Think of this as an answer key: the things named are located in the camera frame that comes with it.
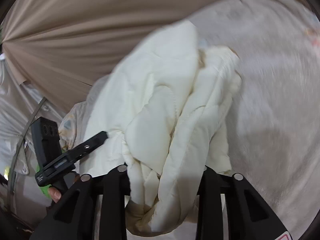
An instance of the brown sheet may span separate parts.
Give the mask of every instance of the brown sheet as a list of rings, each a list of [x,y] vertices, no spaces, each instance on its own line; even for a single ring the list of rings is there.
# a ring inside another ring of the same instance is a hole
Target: brown sheet
[[[17,0],[3,51],[19,83],[69,111],[149,32],[214,1]]]

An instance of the gray blanket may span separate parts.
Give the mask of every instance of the gray blanket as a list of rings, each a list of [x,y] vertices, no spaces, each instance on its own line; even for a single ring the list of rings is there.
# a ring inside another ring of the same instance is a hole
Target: gray blanket
[[[307,6],[305,0],[223,0],[189,18],[208,44],[227,45],[241,59],[243,85],[227,117],[232,166],[293,239],[320,208],[320,23]],[[100,87],[85,103],[79,134]]]

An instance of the gray strap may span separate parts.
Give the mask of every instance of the gray strap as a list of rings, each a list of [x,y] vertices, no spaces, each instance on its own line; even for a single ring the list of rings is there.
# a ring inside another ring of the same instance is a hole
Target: gray strap
[[[8,189],[7,189],[7,210],[8,212],[11,211],[11,196],[13,195],[13,189],[14,189],[14,183],[15,183],[15,178],[16,178],[16,173],[14,171],[14,167],[16,165],[17,162],[17,158],[19,155],[19,151],[20,148],[22,146],[23,140],[27,134],[27,131],[31,125],[31,123],[33,122],[33,119],[35,118],[36,114],[39,112],[41,106],[43,105],[43,103],[46,101],[47,99],[45,97],[42,98],[42,100],[40,101],[40,103],[38,104],[38,106],[36,107],[36,109],[33,111],[32,115],[30,116],[27,125],[25,126],[23,132],[20,134],[20,138],[17,144],[17,148],[16,148],[16,152],[12,158],[11,161],[11,166],[10,166],[10,170],[9,170],[9,178],[8,178]]]

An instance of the fingernail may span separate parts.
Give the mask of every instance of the fingernail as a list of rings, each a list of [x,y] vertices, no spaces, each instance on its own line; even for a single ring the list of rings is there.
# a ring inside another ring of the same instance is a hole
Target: fingernail
[[[58,192],[58,191],[56,191],[56,192],[54,193],[54,197],[55,197],[56,199],[60,199],[60,198],[61,198],[61,193]]]

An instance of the white blanket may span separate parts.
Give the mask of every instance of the white blanket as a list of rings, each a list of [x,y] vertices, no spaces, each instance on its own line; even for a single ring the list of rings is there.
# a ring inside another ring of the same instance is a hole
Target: white blanket
[[[100,176],[126,162],[132,233],[172,231],[192,208],[205,165],[231,169],[224,119],[241,84],[237,62],[224,46],[199,50],[196,28],[183,21],[152,33],[105,84],[84,140],[101,130],[110,138],[80,172]]]

